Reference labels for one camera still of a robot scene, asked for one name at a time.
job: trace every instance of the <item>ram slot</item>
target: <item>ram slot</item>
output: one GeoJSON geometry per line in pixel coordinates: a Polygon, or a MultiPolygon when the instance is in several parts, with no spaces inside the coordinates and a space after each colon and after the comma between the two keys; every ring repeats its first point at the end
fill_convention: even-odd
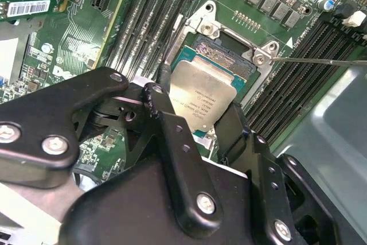
{"type": "MultiPolygon", "coordinates": [[[[332,25],[317,21],[291,57],[347,59],[356,44],[332,25]]],[[[247,111],[252,129],[273,143],[326,84],[338,67],[285,63],[261,97],[247,111]]]]}
{"type": "Polygon", "coordinates": [[[113,47],[110,56],[107,61],[107,66],[120,71],[124,64],[121,62],[121,58],[126,50],[128,42],[132,36],[132,33],[139,21],[142,12],[145,10],[145,6],[148,0],[133,0],[133,6],[131,7],[126,20],[124,21],[122,28],[119,32],[119,37],[113,47]]]}
{"type": "Polygon", "coordinates": [[[157,21],[157,17],[159,17],[162,11],[162,5],[166,1],[167,0],[151,0],[150,6],[147,8],[147,12],[143,14],[143,17],[140,20],[140,24],[135,31],[136,36],[131,41],[128,50],[123,57],[123,59],[127,59],[127,61],[122,74],[127,76],[128,79],[132,79],[141,66],[141,59],[138,58],[140,51],[143,48],[144,41],[153,26],[153,22],[157,21]]]}

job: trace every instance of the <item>screw head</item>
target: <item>screw head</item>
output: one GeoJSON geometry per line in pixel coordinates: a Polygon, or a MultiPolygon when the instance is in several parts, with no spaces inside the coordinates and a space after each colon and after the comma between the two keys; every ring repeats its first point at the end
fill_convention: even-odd
{"type": "Polygon", "coordinates": [[[259,54],[259,55],[256,55],[255,56],[255,62],[258,64],[258,65],[262,65],[265,61],[265,58],[263,55],[259,54]]]}
{"type": "Polygon", "coordinates": [[[278,235],[285,241],[291,241],[292,235],[288,226],[284,224],[284,222],[280,220],[275,220],[274,227],[278,235]]]}
{"type": "Polygon", "coordinates": [[[259,140],[260,143],[266,143],[265,139],[260,135],[257,136],[257,139],[259,140]]]}
{"type": "Polygon", "coordinates": [[[42,149],[50,155],[60,155],[68,150],[68,143],[62,137],[48,137],[42,142],[42,149]]]}
{"type": "Polygon", "coordinates": [[[117,74],[117,73],[110,74],[110,78],[112,80],[115,80],[115,81],[118,81],[118,82],[122,81],[122,76],[120,74],[117,74]]]}
{"type": "Polygon", "coordinates": [[[213,34],[213,31],[214,31],[213,29],[214,29],[213,25],[211,24],[210,25],[203,24],[200,27],[201,33],[205,36],[210,36],[211,34],[213,34]]]}
{"type": "Polygon", "coordinates": [[[292,157],[288,157],[288,161],[292,166],[297,166],[297,162],[292,157]]]}
{"type": "Polygon", "coordinates": [[[153,90],[158,93],[163,93],[162,88],[158,85],[153,86],[153,90]]]}
{"type": "Polygon", "coordinates": [[[216,210],[214,201],[207,195],[200,193],[197,196],[196,203],[200,210],[207,215],[211,215],[216,210]]]}
{"type": "Polygon", "coordinates": [[[21,136],[19,128],[13,125],[0,125],[0,143],[12,143],[21,136]]]}

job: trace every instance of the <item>white sticker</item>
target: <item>white sticker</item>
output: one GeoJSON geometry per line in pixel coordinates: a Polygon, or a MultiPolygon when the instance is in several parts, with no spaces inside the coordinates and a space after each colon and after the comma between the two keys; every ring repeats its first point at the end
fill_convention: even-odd
{"type": "Polygon", "coordinates": [[[37,14],[48,11],[51,0],[12,2],[7,9],[7,17],[37,14]]]}

